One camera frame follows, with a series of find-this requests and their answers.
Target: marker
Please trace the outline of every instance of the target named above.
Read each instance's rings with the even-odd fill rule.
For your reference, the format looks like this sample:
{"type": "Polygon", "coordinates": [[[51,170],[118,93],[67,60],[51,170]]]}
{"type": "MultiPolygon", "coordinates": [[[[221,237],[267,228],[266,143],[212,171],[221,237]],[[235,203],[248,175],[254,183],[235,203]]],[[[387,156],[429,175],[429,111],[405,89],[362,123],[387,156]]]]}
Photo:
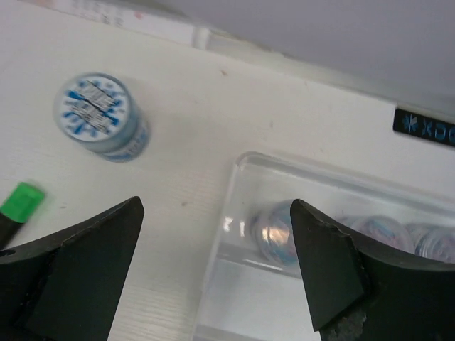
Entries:
{"type": "Polygon", "coordinates": [[[0,250],[13,239],[44,197],[44,192],[28,183],[17,185],[0,207],[0,250]]]}

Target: round container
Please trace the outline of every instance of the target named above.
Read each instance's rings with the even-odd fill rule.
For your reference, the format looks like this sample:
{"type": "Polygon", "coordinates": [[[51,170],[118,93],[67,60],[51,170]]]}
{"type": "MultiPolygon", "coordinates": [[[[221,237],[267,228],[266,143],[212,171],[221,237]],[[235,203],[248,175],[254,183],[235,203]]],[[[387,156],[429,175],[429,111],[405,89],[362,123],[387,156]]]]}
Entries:
{"type": "Polygon", "coordinates": [[[135,158],[149,140],[148,125],[127,88],[106,74],[88,73],[65,83],[54,111],[67,136],[109,161],[135,158]]]}
{"type": "Polygon", "coordinates": [[[253,237],[262,254],[280,266],[298,264],[289,213],[291,204],[292,201],[285,201],[261,211],[252,226],[253,237]]]}
{"type": "Polygon", "coordinates": [[[410,234],[399,222],[392,218],[383,216],[366,217],[354,222],[351,228],[390,247],[411,254],[414,253],[414,243],[410,234]]]}
{"type": "Polygon", "coordinates": [[[422,239],[418,251],[419,256],[455,264],[455,229],[433,229],[422,239]]]}

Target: green marker cap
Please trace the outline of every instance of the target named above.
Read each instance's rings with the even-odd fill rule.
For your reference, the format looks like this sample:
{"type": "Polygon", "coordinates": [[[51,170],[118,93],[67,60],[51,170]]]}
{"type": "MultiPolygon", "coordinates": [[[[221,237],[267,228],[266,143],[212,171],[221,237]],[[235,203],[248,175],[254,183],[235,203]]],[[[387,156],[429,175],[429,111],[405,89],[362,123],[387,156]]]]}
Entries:
{"type": "Polygon", "coordinates": [[[28,183],[19,183],[0,207],[0,212],[15,222],[24,223],[35,212],[44,197],[44,192],[38,188],[28,183]]]}

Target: transparent plastic tray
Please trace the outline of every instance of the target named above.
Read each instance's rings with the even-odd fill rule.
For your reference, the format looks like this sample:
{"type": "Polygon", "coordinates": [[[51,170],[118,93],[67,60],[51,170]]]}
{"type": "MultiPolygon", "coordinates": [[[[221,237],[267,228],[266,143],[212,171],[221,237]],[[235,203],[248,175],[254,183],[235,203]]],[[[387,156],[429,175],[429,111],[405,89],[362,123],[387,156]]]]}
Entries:
{"type": "Polygon", "coordinates": [[[317,341],[298,266],[265,258],[251,224],[264,207],[302,199],[332,217],[385,215],[455,226],[455,202],[312,161],[238,158],[203,284],[193,341],[317,341]]]}

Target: white table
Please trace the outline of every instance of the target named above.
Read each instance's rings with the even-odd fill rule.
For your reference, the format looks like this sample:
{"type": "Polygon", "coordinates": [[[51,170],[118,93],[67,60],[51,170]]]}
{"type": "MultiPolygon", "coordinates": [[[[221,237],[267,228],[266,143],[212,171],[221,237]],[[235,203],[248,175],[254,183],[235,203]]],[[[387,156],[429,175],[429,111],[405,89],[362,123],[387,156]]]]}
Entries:
{"type": "Polygon", "coordinates": [[[189,339],[232,163],[244,151],[455,193],[453,151],[394,134],[393,103],[16,1],[0,5],[0,105],[0,197],[21,180],[48,191],[11,246],[133,195],[144,204],[111,341],[189,339]],[[87,71],[124,81],[152,123],[140,158],[106,162],[55,126],[56,92],[87,71]]]}

